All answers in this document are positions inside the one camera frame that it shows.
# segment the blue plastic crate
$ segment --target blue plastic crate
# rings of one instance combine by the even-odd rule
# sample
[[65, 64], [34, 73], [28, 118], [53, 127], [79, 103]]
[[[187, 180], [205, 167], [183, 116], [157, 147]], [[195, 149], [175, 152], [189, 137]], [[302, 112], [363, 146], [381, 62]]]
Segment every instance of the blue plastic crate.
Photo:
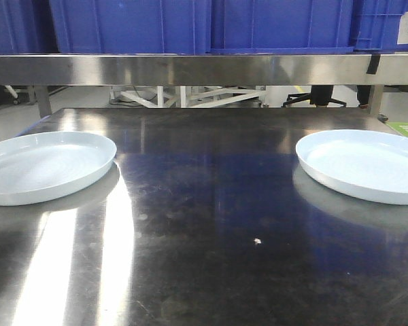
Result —
[[203, 54], [211, 0], [50, 0], [63, 53]]
[[213, 0], [212, 10], [214, 53], [352, 51], [352, 0]]
[[0, 54], [57, 52], [46, 0], [0, 0]]
[[[408, 43], [398, 44], [407, 12], [408, 0], [354, 0], [351, 44], [355, 50], [408, 50]], [[408, 26], [402, 33], [408, 34]]]

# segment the black tape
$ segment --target black tape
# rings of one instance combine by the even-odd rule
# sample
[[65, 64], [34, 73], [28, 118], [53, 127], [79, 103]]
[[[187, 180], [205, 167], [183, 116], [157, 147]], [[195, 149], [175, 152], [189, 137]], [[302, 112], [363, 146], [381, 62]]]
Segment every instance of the black tape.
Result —
[[367, 73], [369, 75], [376, 75], [376, 72], [378, 71], [380, 60], [381, 60], [381, 54], [372, 54], [372, 57], [369, 63], [369, 68], [367, 68]]

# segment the stainless steel table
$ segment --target stainless steel table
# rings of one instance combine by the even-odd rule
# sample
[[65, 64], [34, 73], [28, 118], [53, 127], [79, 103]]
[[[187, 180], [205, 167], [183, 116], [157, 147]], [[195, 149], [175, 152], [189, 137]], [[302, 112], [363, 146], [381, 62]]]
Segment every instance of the stainless steel table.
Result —
[[408, 207], [298, 167], [317, 130], [390, 132], [357, 109], [62, 109], [29, 133], [118, 146], [98, 183], [0, 207], [0, 326], [406, 325]]

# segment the plate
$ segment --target plate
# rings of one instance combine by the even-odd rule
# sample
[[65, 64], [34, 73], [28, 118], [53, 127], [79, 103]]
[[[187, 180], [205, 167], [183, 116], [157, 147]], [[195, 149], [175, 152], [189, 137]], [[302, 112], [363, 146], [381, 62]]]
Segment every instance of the plate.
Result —
[[46, 202], [98, 181], [116, 146], [89, 132], [45, 132], [0, 142], [0, 206]]
[[305, 172], [352, 197], [408, 204], [408, 138], [366, 130], [329, 130], [303, 137], [296, 154]]

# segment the metal shelf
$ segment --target metal shelf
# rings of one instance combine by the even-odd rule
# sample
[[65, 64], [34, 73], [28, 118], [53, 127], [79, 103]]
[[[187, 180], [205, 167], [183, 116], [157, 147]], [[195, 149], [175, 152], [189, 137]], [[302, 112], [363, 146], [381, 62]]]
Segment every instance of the metal shelf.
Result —
[[384, 85], [408, 84], [408, 52], [332, 55], [0, 56], [2, 85]]

